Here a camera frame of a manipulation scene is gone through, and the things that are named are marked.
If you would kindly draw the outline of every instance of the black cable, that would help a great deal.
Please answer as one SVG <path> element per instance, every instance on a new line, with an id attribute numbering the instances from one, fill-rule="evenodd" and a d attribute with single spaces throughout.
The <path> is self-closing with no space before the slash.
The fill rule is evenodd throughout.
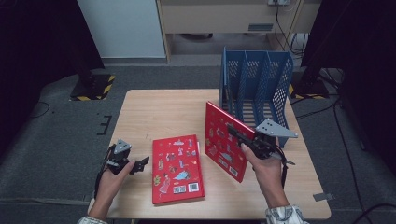
<path id="1" fill-rule="evenodd" d="M 319 74 L 318 77 L 320 77 L 321 79 L 327 81 L 330 85 L 332 85 L 336 90 L 340 89 L 341 84 L 338 83 L 335 78 L 330 74 L 329 69 L 326 68 L 326 70 L 324 70 L 323 68 L 320 71 L 324 71 L 324 73 L 329 77 L 326 78 L 324 77 L 322 74 Z"/>
<path id="2" fill-rule="evenodd" d="M 278 7 L 277 7 L 277 0 L 274 1 L 275 3 L 275 14 L 276 14 L 276 22 L 275 22 L 275 39 L 277 41 L 277 43 L 280 45 L 280 47 L 282 47 L 283 51 L 285 51 L 285 48 L 283 47 L 282 43 L 280 43 L 280 40 L 277 38 L 277 32 L 276 32 L 276 27 L 278 25 L 278 19 L 277 19 L 277 13 L 278 13 Z"/>
<path id="3" fill-rule="evenodd" d="M 316 50 L 313 52 L 312 55 L 310 55 L 311 57 L 309 57 L 308 62 L 307 62 L 307 64 L 309 64 L 308 67 L 310 67 L 310 70 L 311 70 L 310 73 L 315 72 L 319 68 L 323 59 L 328 56 L 328 53 L 326 53 L 327 52 L 326 50 L 329 47 L 328 41 L 330 39 L 330 36 L 331 36 L 332 32 L 334 31 L 334 29 L 336 28 L 336 25 L 340 22 L 340 20 L 343 18 L 343 16 L 347 12 L 347 9 L 349 8 L 349 6 L 351 5 L 352 2 L 353 2 L 353 0 L 348 0 L 347 3 L 343 4 L 344 7 L 342 8 L 341 13 L 338 13 L 338 16 L 337 16 L 335 22 L 332 23 L 332 27 L 330 27 L 330 29 L 328 29 L 328 32 L 326 33 L 326 35 L 324 36 L 322 41 L 319 43 Z M 312 86 L 312 83 L 315 81 L 314 79 L 317 78 L 317 76 L 312 77 L 312 75 L 304 76 L 304 77 L 303 77 L 304 83 L 311 85 L 311 86 Z"/>
<path id="4" fill-rule="evenodd" d="M 363 214 L 364 214 L 364 213 L 366 212 L 366 210 L 365 210 L 365 208 L 364 208 L 363 202 L 361 201 L 361 192 L 359 191 L 359 188 L 358 188 L 358 181 L 357 181 L 357 179 L 356 179 L 355 169 L 353 168 L 352 159 L 350 158 L 349 150 L 348 150 L 348 148 L 347 148 L 347 142 L 346 142 L 346 139 L 345 139 L 345 137 L 344 137 L 343 131 L 342 131 L 342 129 L 341 129 L 340 122 L 338 121 L 338 118 L 337 118 L 336 104 L 333 104 L 333 106 L 332 106 L 332 111 L 333 111 L 333 113 L 334 113 L 335 122 L 336 122 L 336 124 L 337 124 L 338 131 L 339 131 L 340 134 L 341 134 L 341 139 L 343 140 L 344 148 L 345 148 L 345 150 L 346 150 L 346 156 L 347 156 L 347 159 L 348 159 L 348 161 L 349 161 L 350 170 L 351 170 L 351 172 L 352 172 L 353 183 L 354 183 L 354 185 L 355 185 L 355 190 L 356 190 L 356 193 L 357 193 L 357 196 L 358 196 L 359 205 L 361 206 L 361 210 L 362 210 L 362 212 L 363 212 Z M 365 217 L 366 217 L 366 219 L 367 219 L 370 223 L 373 223 L 372 220 L 371 220 L 369 217 L 367 217 L 367 216 L 365 216 Z"/>
<path id="5" fill-rule="evenodd" d="M 315 95 L 311 95 L 311 97 L 316 97 L 316 96 L 321 96 L 321 94 L 315 94 Z M 303 98 L 303 99 L 299 99 L 297 101 L 294 101 L 293 103 L 290 103 L 291 105 L 295 105 L 297 103 L 300 103 L 303 100 L 307 100 L 307 99 L 312 99 L 312 98 Z"/>
<path id="6" fill-rule="evenodd" d="M 38 104 L 43 104 L 43 105 L 46 105 L 47 106 L 47 109 L 46 109 L 46 111 L 44 111 L 44 113 L 42 113 L 42 114 L 40 114 L 40 115 L 37 115 L 37 116 L 31 116 L 30 118 L 31 119 L 37 119 L 37 118 L 40 118 L 41 116 L 44 116 L 45 114 L 47 114 L 47 112 L 49 112 L 49 110 L 50 110 L 50 105 L 48 104 L 48 103 L 46 103 L 46 102 L 42 102 L 42 101 L 39 101 L 39 102 L 37 102 Z"/>
<path id="7" fill-rule="evenodd" d="M 296 40 L 296 36 L 297 36 L 297 34 L 293 35 L 293 39 L 291 40 L 291 43 L 290 43 L 290 50 L 291 50 L 291 52 L 294 55 L 303 56 L 304 55 L 304 46 L 303 46 L 302 49 L 295 49 L 294 46 L 293 46 L 294 45 L 294 41 L 298 44 L 298 42 Z"/>
<path id="8" fill-rule="evenodd" d="M 299 1 L 299 2 L 298 2 L 297 8 L 296 8 L 296 13 L 294 13 L 294 17 L 293 17 L 293 20 L 291 21 L 291 25 L 294 24 L 294 21 L 295 21 L 296 18 L 297 18 L 297 12 L 298 12 L 298 9 L 300 8 L 301 2 L 302 2 L 302 1 Z"/>
<path id="9" fill-rule="evenodd" d="M 282 182 L 282 188 L 285 188 L 286 176 L 287 176 L 288 169 L 289 169 L 289 167 L 287 165 L 288 160 L 286 159 L 285 153 L 283 152 L 282 148 L 280 148 L 280 146 L 275 145 L 275 150 L 280 155 L 280 158 L 282 161 L 283 169 L 282 169 L 281 182 Z"/>
<path id="10" fill-rule="evenodd" d="M 297 119 L 304 119 L 304 118 L 307 118 L 307 117 L 309 117 L 309 116 L 311 116 L 311 115 L 314 115 L 314 114 L 323 112 L 323 111 L 325 111 L 325 110 L 328 110 L 328 109 L 332 108 L 334 105 L 336 105 L 340 99 L 341 99 L 341 98 L 338 97 L 338 99 L 337 99 L 334 103 L 332 103 L 331 105 L 329 105 L 329 106 L 327 106 L 327 107 L 325 107 L 325 108 L 323 108 L 323 109 L 314 111 L 314 112 L 310 112 L 310 113 L 307 113 L 307 114 L 304 114 L 304 115 L 301 115 L 301 116 L 296 116 L 296 118 L 297 118 Z"/>
<path id="11" fill-rule="evenodd" d="M 358 223 L 363 217 L 366 217 L 370 212 L 372 212 L 373 210 L 375 210 L 376 208 L 379 207 L 393 207 L 396 209 L 396 205 L 392 204 L 392 203 L 379 203 L 377 205 L 372 206 L 371 208 L 367 209 L 365 212 L 363 212 L 360 216 L 358 216 L 358 218 L 356 218 L 355 221 L 352 222 L 352 224 L 356 224 Z"/>
<path id="12" fill-rule="evenodd" d="M 299 8 L 299 6 L 300 6 L 300 3 L 301 3 L 301 2 L 299 2 L 299 5 L 297 6 L 296 14 L 297 14 L 298 8 Z M 280 26 L 280 23 L 279 23 L 279 19 L 278 19 L 279 3 L 277 2 L 277 0 L 274 0 L 274 5 L 275 5 L 275 13 L 276 13 L 276 23 L 275 23 L 275 38 L 276 38 L 276 41 L 279 43 L 279 45 L 282 47 L 282 49 L 285 50 L 284 46 L 280 43 L 279 39 L 277 38 L 276 27 L 279 26 L 280 32 L 281 32 L 281 34 L 283 35 L 283 37 L 285 38 L 285 43 L 286 43 L 286 45 L 288 46 L 288 48 L 291 50 L 291 46 L 290 46 L 290 44 L 289 44 L 289 40 L 288 40 L 288 38 L 286 37 L 285 32 L 283 32 L 283 29 L 282 29 L 282 27 Z"/>
<path id="13" fill-rule="evenodd" d="M 108 161 L 108 156 L 110 154 L 111 151 L 111 147 L 109 147 L 107 149 L 106 155 L 102 160 L 102 166 L 100 168 L 100 171 L 98 172 L 97 176 L 96 176 L 96 180 L 95 180 L 95 186 L 94 186 L 94 192 L 93 192 L 93 198 L 96 199 L 96 196 L 98 194 L 98 190 L 99 190 L 99 184 L 100 184 L 100 180 L 102 179 L 102 175 L 103 173 L 108 169 L 108 167 L 106 166 L 106 163 Z"/>

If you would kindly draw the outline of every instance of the patterned sleeve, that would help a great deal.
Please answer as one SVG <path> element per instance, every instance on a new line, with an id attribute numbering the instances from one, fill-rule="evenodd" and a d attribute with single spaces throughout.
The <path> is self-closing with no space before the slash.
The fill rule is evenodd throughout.
<path id="1" fill-rule="evenodd" d="M 268 224 L 308 224 L 304 221 L 303 213 L 296 205 L 269 208 L 265 210 Z"/>
<path id="2" fill-rule="evenodd" d="M 93 217 L 82 217 L 78 224 L 107 224 L 107 222 L 104 222 L 102 220 L 93 218 Z"/>

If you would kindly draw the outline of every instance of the book barcode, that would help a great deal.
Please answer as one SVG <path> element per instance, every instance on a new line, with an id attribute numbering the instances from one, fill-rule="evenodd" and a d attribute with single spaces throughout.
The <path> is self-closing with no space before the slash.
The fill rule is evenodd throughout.
<path id="1" fill-rule="evenodd" d="M 230 172 L 231 172 L 233 175 L 238 176 L 238 172 L 237 172 L 233 167 L 231 167 L 231 166 L 230 166 Z"/>
<path id="2" fill-rule="evenodd" d="M 223 161 L 220 157 L 219 157 L 219 162 L 220 162 L 221 165 L 223 165 L 225 168 L 228 168 L 227 162 Z"/>
<path id="3" fill-rule="evenodd" d="M 186 192 L 186 186 L 174 187 L 174 194 L 185 193 L 185 192 Z"/>
<path id="4" fill-rule="evenodd" d="M 189 192 L 199 191 L 198 183 L 189 184 Z"/>

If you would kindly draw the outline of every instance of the hand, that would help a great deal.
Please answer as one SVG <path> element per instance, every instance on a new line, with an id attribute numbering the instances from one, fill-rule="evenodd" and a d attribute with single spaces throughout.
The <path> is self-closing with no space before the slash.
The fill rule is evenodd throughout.
<path id="1" fill-rule="evenodd" d="M 260 189 L 269 208 L 289 205 L 282 188 L 281 161 L 275 158 L 260 160 L 245 144 L 241 145 L 247 160 L 253 165 Z"/>
<path id="2" fill-rule="evenodd" d="M 129 161 L 117 175 L 111 173 L 109 169 L 103 172 L 96 200 L 88 214 L 89 217 L 94 217 L 103 221 L 106 220 L 108 209 L 114 197 L 119 192 L 123 180 L 131 172 L 133 167 L 134 161 Z"/>

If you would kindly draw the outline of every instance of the power outlet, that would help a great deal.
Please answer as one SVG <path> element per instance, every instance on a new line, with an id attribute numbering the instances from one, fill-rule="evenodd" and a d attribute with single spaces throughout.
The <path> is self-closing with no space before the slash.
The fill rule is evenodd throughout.
<path id="1" fill-rule="evenodd" d="M 268 0 L 268 5 L 274 6 L 274 5 L 279 5 L 279 6 L 286 6 L 290 4 L 290 0 Z"/>

